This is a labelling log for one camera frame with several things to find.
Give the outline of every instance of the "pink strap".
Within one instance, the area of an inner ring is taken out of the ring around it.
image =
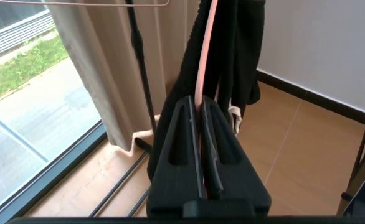
[[[218,2],[218,0],[212,0],[211,6],[210,6],[209,17],[207,18],[205,36],[203,39],[201,58],[199,59],[199,69],[197,71],[195,97],[194,97],[197,118],[199,117],[199,113],[200,113],[201,105],[202,105],[203,83],[204,83],[204,79],[205,79],[206,60],[207,60],[207,54],[209,53],[210,38],[212,35],[212,28],[213,28],[214,16],[216,14],[217,2]]]

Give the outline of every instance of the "tile floor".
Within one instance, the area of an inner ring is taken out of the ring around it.
[[[272,195],[270,215],[334,215],[365,126],[268,85],[247,107],[238,139]],[[88,216],[142,152],[104,142],[36,208],[33,217]],[[124,217],[149,187],[146,163],[100,212]],[[145,217],[145,205],[136,213]]]

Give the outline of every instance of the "glass window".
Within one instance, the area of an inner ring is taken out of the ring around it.
[[[55,29],[1,57],[0,206],[99,121]]]
[[[28,17],[34,16],[44,10],[45,6],[2,3],[0,4],[0,29],[5,28],[15,22],[22,21]]]

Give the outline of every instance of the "clothing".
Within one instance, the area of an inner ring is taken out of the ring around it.
[[[203,94],[215,98],[225,118],[229,108],[240,108],[244,115],[247,103],[260,99],[256,68],[260,57],[264,25],[264,0],[219,0],[206,63]],[[181,71],[161,112],[148,162],[152,180],[168,132],[174,107],[184,96],[194,95],[211,0],[202,0],[187,43]]]

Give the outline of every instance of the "window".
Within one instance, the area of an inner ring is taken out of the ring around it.
[[[0,4],[8,16],[0,27],[43,9]],[[0,213],[13,209],[1,222],[26,209],[104,136],[99,114],[55,28],[1,56]],[[16,200],[24,202],[12,204]]]

